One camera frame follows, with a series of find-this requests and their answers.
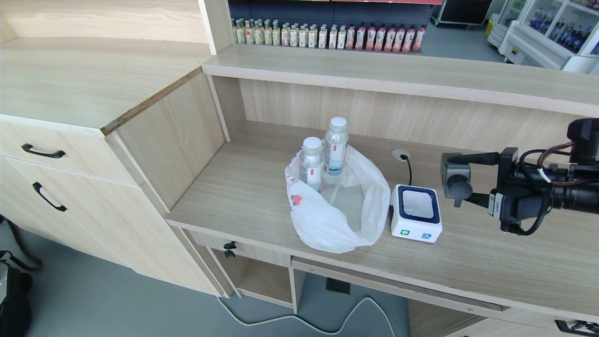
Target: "black handle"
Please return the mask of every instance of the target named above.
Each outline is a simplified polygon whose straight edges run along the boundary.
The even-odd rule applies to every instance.
[[[41,193],[41,184],[39,182],[34,182],[34,190],[40,195],[40,197],[42,197],[48,204],[50,204],[52,207],[54,207],[55,209],[64,212],[66,211],[66,207],[65,205],[61,205],[61,206],[54,206],[54,204],[52,202],[50,202],[50,200],[48,200],[42,193]]]
[[[29,154],[34,154],[34,155],[48,157],[48,158],[54,158],[54,159],[62,158],[64,155],[66,155],[66,153],[63,150],[58,150],[58,151],[54,152],[53,154],[43,154],[41,152],[31,151],[31,149],[33,148],[33,145],[27,144],[27,143],[21,145],[21,148],[23,149],[23,151],[25,151]]]
[[[235,241],[231,241],[231,243],[225,243],[223,245],[223,248],[225,248],[226,250],[229,250],[229,249],[235,249],[235,248],[237,248],[237,246],[235,245]]]
[[[597,332],[577,331],[577,329],[580,329],[581,327],[585,327],[589,330],[595,331],[595,329],[597,328],[596,323],[587,323],[585,321],[576,321],[576,324],[574,326],[568,327],[568,323],[566,323],[566,321],[555,320],[555,325],[558,326],[559,331],[565,332],[565,333],[571,333],[572,335],[590,336],[590,337],[598,337],[599,336],[599,333],[597,333]]]

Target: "white plastic bag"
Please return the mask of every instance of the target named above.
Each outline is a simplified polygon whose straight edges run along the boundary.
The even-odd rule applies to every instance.
[[[391,196],[380,170],[348,145],[343,173],[325,175],[320,195],[300,180],[299,154],[285,168],[285,176],[291,220],[301,240],[333,253],[374,245],[385,229]]]

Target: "glass door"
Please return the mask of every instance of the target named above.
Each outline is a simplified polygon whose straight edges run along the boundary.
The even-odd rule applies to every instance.
[[[526,0],[509,0],[506,7],[501,12],[499,24],[506,27],[510,26],[510,22],[516,20],[524,7]]]
[[[570,1],[547,37],[572,53],[580,53],[598,22],[599,1]]]
[[[560,12],[560,7],[564,5],[564,1],[567,0],[534,0],[522,23],[547,35],[550,28],[557,25],[554,25],[553,21]]]

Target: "robotic arm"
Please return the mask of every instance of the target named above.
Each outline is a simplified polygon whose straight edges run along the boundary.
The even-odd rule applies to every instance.
[[[531,235],[553,208],[599,214],[599,118],[584,118],[568,126],[571,142],[549,149],[526,151],[518,160],[517,148],[501,153],[463,155],[445,153],[441,157],[441,181],[446,198],[460,207],[467,201],[488,209],[499,219],[501,230],[517,235]],[[528,155],[539,153],[535,164],[526,163]],[[567,155],[570,168],[557,164],[543,165],[549,155]],[[489,194],[473,192],[470,164],[497,165],[497,187]],[[536,218],[524,230],[522,220]]]

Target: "bottle cap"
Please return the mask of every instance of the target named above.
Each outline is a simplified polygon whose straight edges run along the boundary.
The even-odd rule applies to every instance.
[[[307,155],[318,155],[322,152],[322,141],[318,137],[308,137],[304,139],[303,151]]]
[[[347,119],[343,117],[333,117],[331,118],[329,127],[331,128],[331,131],[335,133],[343,133],[347,129]]]

